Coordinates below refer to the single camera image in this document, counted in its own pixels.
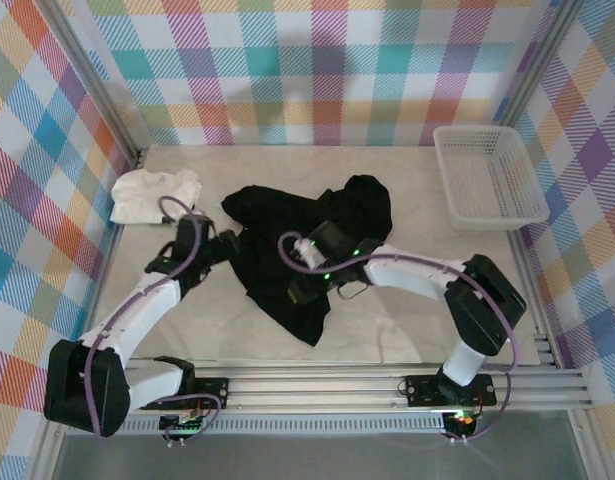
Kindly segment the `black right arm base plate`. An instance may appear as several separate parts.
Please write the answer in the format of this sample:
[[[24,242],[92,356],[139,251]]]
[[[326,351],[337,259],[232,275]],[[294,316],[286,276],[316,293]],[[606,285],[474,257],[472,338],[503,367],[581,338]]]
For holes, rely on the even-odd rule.
[[[478,374],[467,386],[439,375],[410,375],[399,391],[409,407],[495,406],[497,396],[490,375]]]

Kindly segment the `white plastic mesh basket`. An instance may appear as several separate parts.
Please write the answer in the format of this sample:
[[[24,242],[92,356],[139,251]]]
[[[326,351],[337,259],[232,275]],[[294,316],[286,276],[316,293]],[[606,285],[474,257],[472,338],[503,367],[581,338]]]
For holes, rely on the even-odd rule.
[[[433,131],[451,224],[457,230],[518,230],[550,211],[520,134],[492,125]]]

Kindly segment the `aluminium side rail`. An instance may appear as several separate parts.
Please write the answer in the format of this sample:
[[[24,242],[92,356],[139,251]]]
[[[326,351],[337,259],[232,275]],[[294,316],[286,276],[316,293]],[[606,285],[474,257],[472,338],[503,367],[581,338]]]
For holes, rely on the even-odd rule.
[[[95,281],[85,296],[85,314],[76,322],[69,340],[77,339],[88,331],[94,323],[99,299],[107,280],[117,244],[122,235],[122,227],[112,224],[103,235],[102,260],[97,263]],[[70,434],[69,427],[47,420],[44,416],[39,420],[32,443],[32,453],[22,480],[51,480],[59,463],[59,456],[64,438]]]
[[[565,366],[556,336],[548,321],[547,312],[540,296],[538,283],[534,278],[530,258],[519,232],[507,234],[515,269],[522,284],[536,334],[534,344],[538,351],[540,365],[534,369],[541,382],[552,378],[558,385],[545,390],[545,408],[562,407],[567,411],[576,446],[589,480],[615,480],[611,460],[606,457],[604,443],[592,410],[590,392],[585,385],[582,372]]]

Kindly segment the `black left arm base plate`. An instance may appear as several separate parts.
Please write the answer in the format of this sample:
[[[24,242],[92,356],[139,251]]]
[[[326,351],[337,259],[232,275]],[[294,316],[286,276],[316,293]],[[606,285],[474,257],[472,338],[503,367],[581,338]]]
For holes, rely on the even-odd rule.
[[[190,390],[191,394],[205,394],[216,396],[222,408],[227,406],[229,395],[229,379],[226,377],[195,378]],[[212,399],[203,398],[195,400],[199,409],[215,409],[216,402]]]

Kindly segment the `aluminium corner post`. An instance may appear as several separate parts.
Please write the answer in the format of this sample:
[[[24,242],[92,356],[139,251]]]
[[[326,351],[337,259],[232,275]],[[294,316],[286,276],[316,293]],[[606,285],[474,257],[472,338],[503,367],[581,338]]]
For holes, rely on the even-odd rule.
[[[87,0],[36,0],[123,153],[142,166],[152,136]]]
[[[498,85],[491,122],[514,126],[585,0],[536,0]]]

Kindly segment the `folded white t-shirt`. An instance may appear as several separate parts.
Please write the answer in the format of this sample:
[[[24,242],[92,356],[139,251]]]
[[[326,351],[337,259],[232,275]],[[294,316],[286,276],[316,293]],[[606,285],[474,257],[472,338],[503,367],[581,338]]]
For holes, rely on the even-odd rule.
[[[147,169],[128,172],[120,176],[112,188],[110,220],[122,225],[175,223],[186,211],[167,201],[166,213],[163,213],[159,198],[174,197],[193,210],[201,189],[198,175],[188,169],[176,173],[150,172]]]

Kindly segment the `black t-shirt with flower print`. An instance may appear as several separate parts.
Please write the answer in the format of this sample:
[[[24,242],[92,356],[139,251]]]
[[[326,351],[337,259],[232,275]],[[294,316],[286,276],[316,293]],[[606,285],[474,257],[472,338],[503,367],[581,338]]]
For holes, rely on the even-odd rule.
[[[371,175],[354,175],[340,190],[309,199],[264,186],[246,186],[221,203],[239,223],[242,254],[232,268],[256,305],[298,340],[314,347],[321,338],[329,300],[294,304],[287,289],[298,273],[278,253],[279,237],[295,231],[306,237],[330,220],[357,240],[386,240],[393,224],[388,190]]]

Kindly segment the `aluminium rail frame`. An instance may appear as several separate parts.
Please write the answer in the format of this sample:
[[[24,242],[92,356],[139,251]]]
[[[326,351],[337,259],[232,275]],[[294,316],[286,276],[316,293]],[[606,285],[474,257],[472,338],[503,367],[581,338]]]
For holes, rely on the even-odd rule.
[[[227,411],[246,413],[387,413],[407,410],[402,379],[434,374],[436,365],[383,363],[199,362],[199,377],[229,379]],[[577,370],[519,367],[511,373],[508,408],[556,411],[592,405]]]

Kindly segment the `small controller circuit board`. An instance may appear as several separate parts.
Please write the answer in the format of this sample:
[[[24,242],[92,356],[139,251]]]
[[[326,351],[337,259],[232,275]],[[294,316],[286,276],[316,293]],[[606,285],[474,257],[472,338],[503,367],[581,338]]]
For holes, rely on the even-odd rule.
[[[443,414],[445,436],[449,438],[472,436],[476,431],[478,418],[479,414],[473,412],[445,412]]]
[[[185,447],[186,443],[197,435],[203,428],[205,414],[202,410],[192,410],[181,415],[161,415],[158,420],[158,429],[169,448],[174,444]]]

